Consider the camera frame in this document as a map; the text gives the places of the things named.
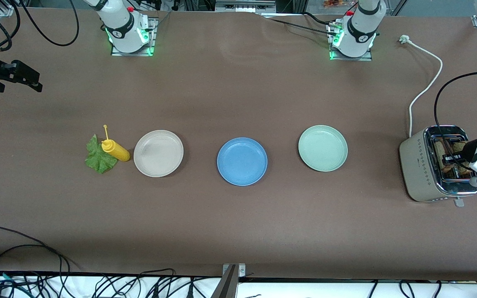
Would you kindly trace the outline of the light green round plate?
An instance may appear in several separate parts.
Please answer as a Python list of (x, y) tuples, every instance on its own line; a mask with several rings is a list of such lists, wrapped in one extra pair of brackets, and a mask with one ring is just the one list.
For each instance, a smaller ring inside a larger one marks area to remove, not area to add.
[(340, 168), (347, 159), (348, 145), (337, 129), (316, 125), (304, 130), (298, 141), (301, 160), (315, 171), (330, 172)]

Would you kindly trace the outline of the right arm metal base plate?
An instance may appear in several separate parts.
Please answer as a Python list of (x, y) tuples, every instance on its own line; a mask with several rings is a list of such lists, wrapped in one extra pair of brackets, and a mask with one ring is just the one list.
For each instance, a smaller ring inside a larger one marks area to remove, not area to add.
[(129, 22), (121, 28), (107, 26), (108, 40), (112, 44), (111, 55), (153, 56), (158, 20), (140, 13), (131, 13)]

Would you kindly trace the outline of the dark aluminium profile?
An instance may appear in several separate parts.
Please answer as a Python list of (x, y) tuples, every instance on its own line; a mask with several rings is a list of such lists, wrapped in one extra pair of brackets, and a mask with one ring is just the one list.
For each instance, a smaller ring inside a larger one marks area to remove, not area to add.
[(240, 264), (224, 264), (223, 275), (210, 298), (236, 298), (241, 272)]

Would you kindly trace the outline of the grey metal box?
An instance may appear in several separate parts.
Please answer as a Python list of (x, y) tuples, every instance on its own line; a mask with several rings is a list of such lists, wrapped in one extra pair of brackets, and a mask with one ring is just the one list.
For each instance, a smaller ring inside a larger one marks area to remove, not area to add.
[(215, 12), (276, 13), (276, 0), (214, 0)]

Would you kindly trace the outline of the blue round plate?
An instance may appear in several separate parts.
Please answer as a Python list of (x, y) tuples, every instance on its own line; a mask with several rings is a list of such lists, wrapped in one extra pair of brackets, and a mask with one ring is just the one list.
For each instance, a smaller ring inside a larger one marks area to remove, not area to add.
[(263, 145), (258, 141), (237, 137), (223, 144), (218, 151), (216, 163), (218, 172), (225, 181), (245, 187), (263, 178), (268, 158)]

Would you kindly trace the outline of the silver metal bracket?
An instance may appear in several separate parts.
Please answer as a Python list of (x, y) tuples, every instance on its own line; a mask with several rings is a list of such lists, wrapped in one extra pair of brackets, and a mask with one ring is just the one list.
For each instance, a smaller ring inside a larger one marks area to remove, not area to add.
[(236, 272), (238, 277), (245, 277), (246, 276), (246, 264), (223, 264), (223, 271), (222, 274), (225, 275), (226, 271), (231, 268), (231, 266), (236, 266)]

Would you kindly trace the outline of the beige round plate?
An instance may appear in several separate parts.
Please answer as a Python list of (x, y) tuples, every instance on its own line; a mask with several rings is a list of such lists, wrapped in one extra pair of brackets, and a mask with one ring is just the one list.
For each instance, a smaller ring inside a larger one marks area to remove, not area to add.
[(168, 130), (154, 130), (136, 144), (134, 163), (145, 176), (161, 178), (176, 171), (183, 156), (183, 143), (176, 134)]

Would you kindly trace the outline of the yellow mustard squeeze bottle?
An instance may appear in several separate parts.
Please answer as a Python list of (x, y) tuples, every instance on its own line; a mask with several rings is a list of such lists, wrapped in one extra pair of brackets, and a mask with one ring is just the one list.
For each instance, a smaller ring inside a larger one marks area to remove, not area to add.
[(118, 161), (127, 162), (131, 158), (130, 152), (118, 144), (116, 141), (108, 137), (108, 126), (104, 125), (106, 139), (101, 142), (104, 152), (116, 158)]

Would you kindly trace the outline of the brown table cover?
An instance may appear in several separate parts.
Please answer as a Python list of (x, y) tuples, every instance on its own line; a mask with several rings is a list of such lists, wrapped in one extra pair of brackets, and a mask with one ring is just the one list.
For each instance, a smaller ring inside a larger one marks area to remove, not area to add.
[[(477, 280), (477, 195), (423, 204), (406, 192), (399, 145), (407, 108), (439, 63), (443, 71), (413, 106), (413, 129), (434, 123), (449, 79), (477, 71), (477, 28), (466, 18), (387, 17), (371, 62), (329, 59), (318, 33), (252, 13), (171, 13), (152, 57), (113, 57), (95, 11), (78, 12), (68, 47), (43, 39), (24, 13), (10, 51), (41, 75), (41, 93), (0, 93), (0, 226), (73, 260), (74, 271), (172, 268), (218, 276), (225, 263), (256, 277)], [(131, 158), (100, 174), (85, 164), (96, 135)], [(337, 170), (299, 156), (304, 130), (337, 129), (347, 141)], [(134, 163), (154, 130), (182, 141), (166, 177)], [(217, 169), (237, 137), (267, 152), (267, 171), (245, 187)]]

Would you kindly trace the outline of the green lettuce leaf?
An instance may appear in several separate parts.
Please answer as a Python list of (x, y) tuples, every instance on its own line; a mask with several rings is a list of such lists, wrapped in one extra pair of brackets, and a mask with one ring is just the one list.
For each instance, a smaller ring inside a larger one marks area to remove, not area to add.
[(85, 164), (100, 174), (111, 170), (118, 162), (118, 159), (102, 149), (96, 135), (93, 135), (87, 142), (86, 148)]

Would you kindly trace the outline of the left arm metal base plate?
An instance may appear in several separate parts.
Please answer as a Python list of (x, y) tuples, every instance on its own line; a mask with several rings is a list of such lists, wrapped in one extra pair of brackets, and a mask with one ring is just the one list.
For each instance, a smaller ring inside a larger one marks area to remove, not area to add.
[(329, 36), (330, 59), (370, 61), (371, 46), (376, 38), (376, 33), (369, 34), (356, 33), (354, 36), (348, 31), (349, 26), (343, 19), (335, 19), (326, 25)]

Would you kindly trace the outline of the brown bread slice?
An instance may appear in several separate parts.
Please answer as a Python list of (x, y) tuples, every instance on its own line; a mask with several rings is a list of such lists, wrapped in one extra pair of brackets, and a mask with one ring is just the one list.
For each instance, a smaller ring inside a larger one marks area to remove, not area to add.
[(455, 167), (457, 168), (458, 172), (461, 174), (461, 175), (467, 175), (467, 174), (470, 174), (472, 171), (469, 170), (468, 168), (470, 168), (470, 164), (468, 162), (464, 162), (464, 164), (461, 164), (461, 165), (458, 165), (458, 164), (455, 164)]
[(444, 146), (442, 138), (434, 139), (433, 145), (435, 149), (437, 164), (441, 171), (441, 175), (443, 177), (448, 177), (449, 171), (452, 171), (455, 164), (453, 161), (450, 163), (449, 161), (444, 160), (447, 153), (445, 151), (445, 146)]

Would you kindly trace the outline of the beige chrome toaster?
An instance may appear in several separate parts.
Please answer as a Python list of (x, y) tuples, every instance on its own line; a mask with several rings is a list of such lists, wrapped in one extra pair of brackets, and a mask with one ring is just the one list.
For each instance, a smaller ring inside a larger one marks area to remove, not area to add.
[(442, 138), (445, 151), (452, 151), (451, 143), (469, 141), (458, 126), (429, 126), (401, 143), (399, 147), (402, 173), (409, 196), (417, 202), (441, 202), (452, 199), (462, 207), (463, 198), (477, 194), (469, 180), (474, 172), (461, 175), (454, 167), (443, 177), (438, 167), (434, 139)]

